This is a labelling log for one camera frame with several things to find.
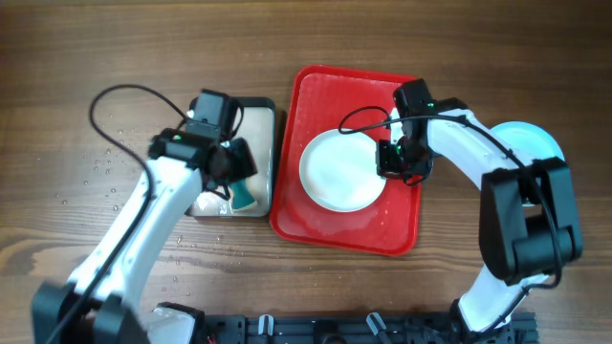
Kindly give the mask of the light blue plate front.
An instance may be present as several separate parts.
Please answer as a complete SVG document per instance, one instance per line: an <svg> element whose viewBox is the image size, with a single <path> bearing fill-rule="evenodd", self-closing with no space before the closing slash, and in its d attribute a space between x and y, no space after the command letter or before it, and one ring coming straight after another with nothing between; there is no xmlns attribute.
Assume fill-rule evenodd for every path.
<svg viewBox="0 0 612 344"><path fill-rule="evenodd" d="M508 121L494 126L491 131L511 147L528 153L538 160L552 157L565 160L557 141L548 132L534 124Z"/></svg>

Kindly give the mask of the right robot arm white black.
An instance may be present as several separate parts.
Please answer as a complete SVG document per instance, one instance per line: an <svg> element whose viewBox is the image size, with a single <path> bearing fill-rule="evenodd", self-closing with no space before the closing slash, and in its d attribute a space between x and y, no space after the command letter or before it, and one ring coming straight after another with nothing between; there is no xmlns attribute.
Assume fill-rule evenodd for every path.
<svg viewBox="0 0 612 344"><path fill-rule="evenodd" d="M569 165L515 147L484 126L457 98L398 104L385 115L385 176L421 183L442 156L480 192L479 249L484 262L468 291L453 301L446 336L473 343L500 335L534 290L554 290L582 238Z"/></svg>

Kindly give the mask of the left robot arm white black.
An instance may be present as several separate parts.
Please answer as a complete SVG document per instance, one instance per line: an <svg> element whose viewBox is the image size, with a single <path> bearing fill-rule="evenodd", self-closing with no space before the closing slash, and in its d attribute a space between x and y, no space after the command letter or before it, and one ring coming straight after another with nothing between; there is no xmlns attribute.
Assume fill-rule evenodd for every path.
<svg viewBox="0 0 612 344"><path fill-rule="evenodd" d="M162 303L138 315L150 271L174 226L201 193L255 174L247 142L167 128L148 147L142 176L101 242L62 287L32 303L37 343L198 343L205 316Z"/></svg>

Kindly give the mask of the white plate with red stain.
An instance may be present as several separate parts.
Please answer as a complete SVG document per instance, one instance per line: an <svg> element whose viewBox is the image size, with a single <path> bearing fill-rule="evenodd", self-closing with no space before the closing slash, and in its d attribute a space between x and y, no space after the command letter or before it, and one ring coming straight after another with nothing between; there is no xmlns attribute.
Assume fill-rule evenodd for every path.
<svg viewBox="0 0 612 344"><path fill-rule="evenodd" d="M299 178L317 205L339 213L362 210L383 193L377 174L377 144L363 133L323 132L311 140L299 162Z"/></svg>

